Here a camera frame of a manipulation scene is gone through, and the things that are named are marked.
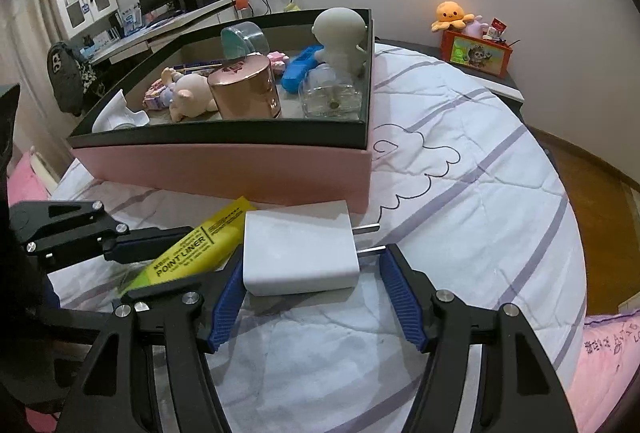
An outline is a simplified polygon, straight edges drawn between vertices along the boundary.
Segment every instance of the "bed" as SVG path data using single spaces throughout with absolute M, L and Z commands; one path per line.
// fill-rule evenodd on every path
M 586 277 L 574 213 L 545 153 L 491 92 L 443 61 L 376 44 L 369 208 L 360 248 L 398 243 L 414 269 L 467 304 L 519 306 L 568 389 L 580 351 Z M 228 200 L 94 179 L 75 161 L 53 193 L 101 200 L 130 228 L 198 225 Z M 125 267 L 97 257 L 50 275 L 63 307 L 112 311 Z M 478 388 L 472 347 L 456 431 Z M 233 431 L 397 432 L 426 356 L 402 331 L 376 269 L 354 289 L 251 297 L 231 340 L 208 357 Z M 154 347 L 165 432 L 178 431 L 161 347 Z

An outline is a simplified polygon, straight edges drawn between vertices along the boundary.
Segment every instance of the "clear glass bottle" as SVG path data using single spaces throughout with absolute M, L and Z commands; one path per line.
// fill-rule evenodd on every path
M 307 118 L 357 120 L 362 92 L 350 74 L 320 64 L 300 83 L 300 103 Z

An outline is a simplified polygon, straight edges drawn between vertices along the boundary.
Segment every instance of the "orange box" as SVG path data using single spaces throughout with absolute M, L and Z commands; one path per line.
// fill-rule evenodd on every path
M 444 31 L 440 51 L 443 61 L 462 64 L 498 77 L 507 74 L 507 65 L 513 52 L 506 45 L 466 36 L 455 30 Z

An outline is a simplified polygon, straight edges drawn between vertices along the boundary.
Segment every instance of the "clear plastic lid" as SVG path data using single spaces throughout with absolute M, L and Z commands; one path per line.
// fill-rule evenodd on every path
M 220 39 L 225 59 L 243 58 L 255 52 L 265 56 L 271 51 L 262 30 L 251 21 L 223 28 Z

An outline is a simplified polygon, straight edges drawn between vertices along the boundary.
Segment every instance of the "yellow marker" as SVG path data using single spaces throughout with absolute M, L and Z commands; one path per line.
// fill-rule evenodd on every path
M 242 243 L 248 210 L 255 207 L 241 196 L 153 260 L 124 291 L 215 269 Z

